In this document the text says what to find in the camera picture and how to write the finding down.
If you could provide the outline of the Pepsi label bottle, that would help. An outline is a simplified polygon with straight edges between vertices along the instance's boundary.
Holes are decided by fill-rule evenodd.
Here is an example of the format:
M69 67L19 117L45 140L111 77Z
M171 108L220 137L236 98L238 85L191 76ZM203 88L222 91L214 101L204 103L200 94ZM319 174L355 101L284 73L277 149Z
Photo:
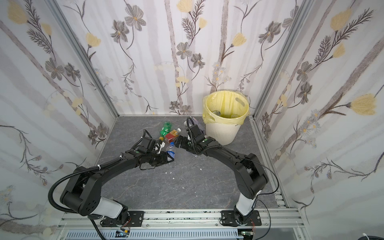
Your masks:
M166 149L166 152L168 154L168 159L171 160L171 159L174 159L175 158L175 144L173 142L171 142L169 144L169 146L167 147Z

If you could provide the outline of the dark green bottle yellow cap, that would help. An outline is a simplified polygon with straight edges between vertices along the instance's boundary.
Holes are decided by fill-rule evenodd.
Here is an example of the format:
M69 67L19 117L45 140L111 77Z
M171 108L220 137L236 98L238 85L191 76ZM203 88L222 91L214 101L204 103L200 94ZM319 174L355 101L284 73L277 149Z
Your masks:
M172 124L170 122L165 122L160 130L160 137L159 139L161 141L164 141L165 136L171 131Z

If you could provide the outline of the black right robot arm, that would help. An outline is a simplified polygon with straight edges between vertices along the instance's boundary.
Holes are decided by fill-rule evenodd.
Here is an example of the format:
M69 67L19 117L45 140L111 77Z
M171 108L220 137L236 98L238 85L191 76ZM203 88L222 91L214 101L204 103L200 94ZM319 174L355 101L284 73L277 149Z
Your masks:
M187 134L187 137L176 138L177 148L214 158L234 172L240 191L239 200L234 207L234 218L238 225L244 225L251 218L257 197L269 182L259 159L254 154L245 155L226 148L214 138L205 136L197 125L187 129Z

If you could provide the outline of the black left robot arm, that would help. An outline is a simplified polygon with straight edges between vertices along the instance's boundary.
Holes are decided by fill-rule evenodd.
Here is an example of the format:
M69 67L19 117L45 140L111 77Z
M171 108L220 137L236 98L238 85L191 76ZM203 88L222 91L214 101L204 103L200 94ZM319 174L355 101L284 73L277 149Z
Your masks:
M90 168L78 167L54 183L48 192L49 203L61 212L79 214L92 221L102 218L103 227L127 226L132 219L128 207L102 197L103 185L143 164L155 169L173 162L175 153L162 148L163 141L154 140L144 130L141 139L116 159Z

